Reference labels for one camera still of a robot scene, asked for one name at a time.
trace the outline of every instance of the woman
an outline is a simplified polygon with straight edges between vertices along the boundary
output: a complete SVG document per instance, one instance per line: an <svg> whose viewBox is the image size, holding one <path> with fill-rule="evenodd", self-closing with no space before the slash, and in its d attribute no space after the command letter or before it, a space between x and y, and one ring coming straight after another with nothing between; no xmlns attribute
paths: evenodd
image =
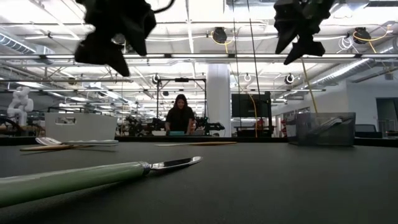
<svg viewBox="0 0 398 224"><path fill-rule="evenodd" d="M195 122L195 115L192 108L188 106L184 94L179 94L174 107L169 111L166 117L166 131L183 131L185 134L191 134L191 126Z"/></svg>

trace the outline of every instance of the column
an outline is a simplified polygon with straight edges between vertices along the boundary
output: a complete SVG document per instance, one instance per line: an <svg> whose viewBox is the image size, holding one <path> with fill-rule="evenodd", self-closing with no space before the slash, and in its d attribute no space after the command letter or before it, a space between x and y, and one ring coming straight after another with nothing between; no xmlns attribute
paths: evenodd
<svg viewBox="0 0 398 224"><path fill-rule="evenodd" d="M207 72L207 117L210 123L220 122L224 131L212 131L220 137L231 137L231 91L227 64L209 64Z"/></svg>

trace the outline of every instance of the dark hair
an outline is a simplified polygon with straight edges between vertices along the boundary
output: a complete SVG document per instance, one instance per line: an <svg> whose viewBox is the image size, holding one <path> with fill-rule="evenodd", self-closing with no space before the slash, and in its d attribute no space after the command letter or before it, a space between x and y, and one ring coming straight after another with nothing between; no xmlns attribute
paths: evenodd
<svg viewBox="0 0 398 224"><path fill-rule="evenodd" d="M174 108L178 107L177 106L178 100L183 100L184 101L184 107L183 107L184 109L188 106L187 98L185 97L185 95L184 94L178 94L178 96L175 98L175 101L174 101Z"/></svg>

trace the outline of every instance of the black monitor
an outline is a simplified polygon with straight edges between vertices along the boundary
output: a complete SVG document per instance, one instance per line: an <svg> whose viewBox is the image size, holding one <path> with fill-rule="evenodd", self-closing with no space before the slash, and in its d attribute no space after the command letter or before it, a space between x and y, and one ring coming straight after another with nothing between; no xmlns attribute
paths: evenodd
<svg viewBox="0 0 398 224"><path fill-rule="evenodd" d="M268 118L268 107L271 98L268 95L251 95L256 104L257 117ZM232 94L232 117L233 118L254 118L253 101L248 94Z"/></svg>

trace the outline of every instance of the dark gray table surface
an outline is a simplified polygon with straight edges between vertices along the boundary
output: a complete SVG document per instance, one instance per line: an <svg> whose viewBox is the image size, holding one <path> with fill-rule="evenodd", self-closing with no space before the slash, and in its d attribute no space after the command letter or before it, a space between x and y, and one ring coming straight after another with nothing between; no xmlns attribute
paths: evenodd
<svg viewBox="0 0 398 224"><path fill-rule="evenodd" d="M398 223L398 149L123 142L29 154L0 147L0 177L203 156L186 169L0 209L0 223Z"/></svg>

